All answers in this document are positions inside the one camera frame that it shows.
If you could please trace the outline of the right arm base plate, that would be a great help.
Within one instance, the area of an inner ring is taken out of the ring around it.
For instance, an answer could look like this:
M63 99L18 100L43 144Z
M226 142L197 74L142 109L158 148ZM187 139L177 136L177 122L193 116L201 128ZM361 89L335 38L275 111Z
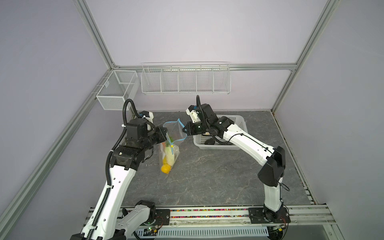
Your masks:
M274 212L265 206L248 208L249 218L252 224L289 224L291 223L290 214L287 208L281 206Z

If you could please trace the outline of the yellow lemon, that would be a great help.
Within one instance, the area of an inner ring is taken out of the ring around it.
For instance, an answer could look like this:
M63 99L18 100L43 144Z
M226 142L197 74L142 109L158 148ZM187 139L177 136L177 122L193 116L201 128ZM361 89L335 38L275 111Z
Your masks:
M169 165L169 164L163 164L163 165L161 166L161 171L162 171L162 173L164 173L164 174L169 174L169 172L171 171L171 169L172 169L172 166Z

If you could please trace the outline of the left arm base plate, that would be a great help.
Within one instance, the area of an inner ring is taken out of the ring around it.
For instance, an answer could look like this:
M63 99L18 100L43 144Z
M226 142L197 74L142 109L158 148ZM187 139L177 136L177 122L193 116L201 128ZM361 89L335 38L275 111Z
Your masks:
M171 220L170 209L156 209L150 211L149 218L141 223L140 226L168 226Z

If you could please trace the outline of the clear zip top bag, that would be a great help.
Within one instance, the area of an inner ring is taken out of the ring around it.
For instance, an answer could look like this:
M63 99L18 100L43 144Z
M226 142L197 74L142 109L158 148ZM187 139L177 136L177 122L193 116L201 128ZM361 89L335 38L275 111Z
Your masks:
M185 125L181 122L180 119L178 119L177 121L169 121L163 124L163 127L165 127L168 131L166 133L166 141L159 144L159 147L158 147L160 170L161 170L161 166L163 164L166 164L166 158L164 153L164 148L166 146L173 147L174 154L175 154L175 163L176 163L177 158L180 155L180 145L187 138L187 134L183 133L182 131L184 126Z

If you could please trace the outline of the white radish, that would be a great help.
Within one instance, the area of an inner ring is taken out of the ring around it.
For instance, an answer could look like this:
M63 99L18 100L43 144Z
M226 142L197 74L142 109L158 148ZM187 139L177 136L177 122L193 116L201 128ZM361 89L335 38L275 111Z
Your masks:
M175 164L175 154L172 146L166 146L164 148L166 163L171 167Z

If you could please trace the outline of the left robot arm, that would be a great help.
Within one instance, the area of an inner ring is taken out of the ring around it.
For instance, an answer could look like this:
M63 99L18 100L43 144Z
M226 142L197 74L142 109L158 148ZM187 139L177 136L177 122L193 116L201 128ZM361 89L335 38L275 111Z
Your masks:
M122 114L123 132L106 160L106 184L91 218L72 240L126 240L141 224L155 221L151 201L139 201L129 213L121 206L140 164L149 159L146 152L165 142L168 130L156 127L149 112L138 113L131 99L125 100Z

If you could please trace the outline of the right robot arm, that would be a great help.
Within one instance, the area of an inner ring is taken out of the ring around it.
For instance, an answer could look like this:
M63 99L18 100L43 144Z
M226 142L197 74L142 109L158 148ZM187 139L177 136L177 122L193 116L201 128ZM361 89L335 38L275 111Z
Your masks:
M281 220L288 212L282 200L283 177L286 169L284 148L267 145L241 129L226 116L218 117L209 104L196 104L186 110L191 121L183 128L188 136L209 136L220 145L235 145L251 156L260 166L259 180L264 185L264 217L268 222Z

